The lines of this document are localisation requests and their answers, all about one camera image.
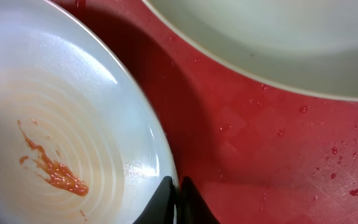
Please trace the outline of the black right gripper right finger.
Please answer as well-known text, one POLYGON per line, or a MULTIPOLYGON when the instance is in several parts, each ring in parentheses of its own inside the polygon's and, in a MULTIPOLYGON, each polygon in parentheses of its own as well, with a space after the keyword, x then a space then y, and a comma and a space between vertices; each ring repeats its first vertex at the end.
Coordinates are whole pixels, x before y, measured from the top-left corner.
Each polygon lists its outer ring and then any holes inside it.
POLYGON ((183 179, 180 193, 179 224, 219 224, 189 177, 183 179))

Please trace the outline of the light blue plate top right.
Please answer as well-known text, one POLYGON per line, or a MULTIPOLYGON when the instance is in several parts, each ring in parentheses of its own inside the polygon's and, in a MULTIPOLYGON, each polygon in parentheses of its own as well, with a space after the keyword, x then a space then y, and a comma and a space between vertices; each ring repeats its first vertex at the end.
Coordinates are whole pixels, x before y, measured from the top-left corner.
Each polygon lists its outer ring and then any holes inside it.
POLYGON ((358 0, 144 0, 174 33, 253 80, 358 101, 358 0))

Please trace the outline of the red serving tray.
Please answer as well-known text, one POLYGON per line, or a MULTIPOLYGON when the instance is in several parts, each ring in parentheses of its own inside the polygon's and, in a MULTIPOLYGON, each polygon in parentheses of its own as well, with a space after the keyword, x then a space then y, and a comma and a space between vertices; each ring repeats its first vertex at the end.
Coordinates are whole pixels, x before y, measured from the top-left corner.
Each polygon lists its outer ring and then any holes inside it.
POLYGON ((358 223, 358 103, 279 90, 214 62, 140 1, 60 1, 143 88, 180 179, 221 223, 358 223))

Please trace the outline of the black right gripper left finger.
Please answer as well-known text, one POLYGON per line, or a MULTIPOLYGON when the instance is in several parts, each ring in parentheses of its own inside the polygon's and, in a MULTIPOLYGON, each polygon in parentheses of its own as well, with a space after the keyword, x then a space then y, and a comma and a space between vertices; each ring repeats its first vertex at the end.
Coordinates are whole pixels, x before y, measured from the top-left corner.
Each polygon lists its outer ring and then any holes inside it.
POLYGON ((173 224, 174 207, 173 180, 165 176, 134 224, 173 224))

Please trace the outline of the light blue plate bottom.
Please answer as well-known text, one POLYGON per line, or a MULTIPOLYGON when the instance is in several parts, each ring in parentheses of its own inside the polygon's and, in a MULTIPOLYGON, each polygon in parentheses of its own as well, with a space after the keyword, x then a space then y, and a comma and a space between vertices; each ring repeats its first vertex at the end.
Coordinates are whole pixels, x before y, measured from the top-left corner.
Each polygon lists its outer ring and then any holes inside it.
POLYGON ((163 129, 122 62, 51 1, 0 1, 0 223, 133 223, 163 129))

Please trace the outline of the light blue plate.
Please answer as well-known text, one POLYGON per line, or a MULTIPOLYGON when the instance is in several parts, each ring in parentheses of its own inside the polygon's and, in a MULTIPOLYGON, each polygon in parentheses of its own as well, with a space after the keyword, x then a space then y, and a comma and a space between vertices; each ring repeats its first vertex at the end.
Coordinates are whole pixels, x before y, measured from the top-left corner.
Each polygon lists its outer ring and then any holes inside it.
POLYGON ((358 101, 358 0, 144 0, 174 33, 253 80, 358 101))
POLYGON ((0 1, 0 223, 133 223, 163 129, 122 62, 51 1, 0 1))

